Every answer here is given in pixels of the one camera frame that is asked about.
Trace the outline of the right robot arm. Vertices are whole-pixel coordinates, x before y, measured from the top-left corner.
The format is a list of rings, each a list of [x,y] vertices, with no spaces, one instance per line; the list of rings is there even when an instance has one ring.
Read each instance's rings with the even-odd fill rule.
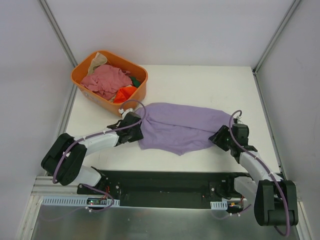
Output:
[[[249,127],[234,123],[223,125],[209,140],[231,156],[249,173],[225,184],[230,197],[239,194],[253,204],[254,216],[260,226],[296,226],[299,222],[297,189],[291,180],[272,172],[249,144]]]

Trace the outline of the purple t-shirt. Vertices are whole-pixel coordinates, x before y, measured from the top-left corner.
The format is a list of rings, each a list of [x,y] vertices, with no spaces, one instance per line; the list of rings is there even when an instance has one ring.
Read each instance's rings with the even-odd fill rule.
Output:
[[[178,156],[213,146],[209,137],[231,118],[222,110],[172,103],[151,103],[135,113],[144,117],[143,139],[138,141],[140,148],[163,150]]]

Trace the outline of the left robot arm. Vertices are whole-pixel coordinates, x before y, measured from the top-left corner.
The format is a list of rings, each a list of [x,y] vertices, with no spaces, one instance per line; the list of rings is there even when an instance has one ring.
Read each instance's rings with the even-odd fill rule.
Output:
[[[106,183],[98,171],[83,166],[85,157],[105,148],[143,139],[141,130],[144,118],[135,112],[127,112],[117,123],[108,125],[100,132],[82,137],[61,134],[41,161],[41,167],[53,176],[54,184],[67,186],[84,180],[90,191],[99,195],[105,191]]]

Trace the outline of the orange plastic basket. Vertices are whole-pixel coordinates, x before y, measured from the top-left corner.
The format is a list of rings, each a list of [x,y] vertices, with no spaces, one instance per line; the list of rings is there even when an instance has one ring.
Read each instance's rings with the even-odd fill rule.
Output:
[[[81,81],[87,75],[90,64],[96,56],[97,52],[101,53],[107,58],[107,64],[120,68],[121,70],[129,71],[130,75],[135,77],[140,82],[140,86],[128,98],[127,103],[122,104],[107,101],[101,96],[98,96],[87,88],[81,86]],[[145,98],[147,92],[148,72],[146,71],[146,69],[132,61],[129,61],[126,58],[118,56],[115,53],[107,50],[98,50],[91,53],[73,69],[70,78],[88,100],[92,101],[93,103],[99,105],[100,107],[106,109],[116,116],[120,115],[119,109],[121,108],[123,108],[124,110],[129,108],[136,108],[138,105],[138,101],[141,102]]]

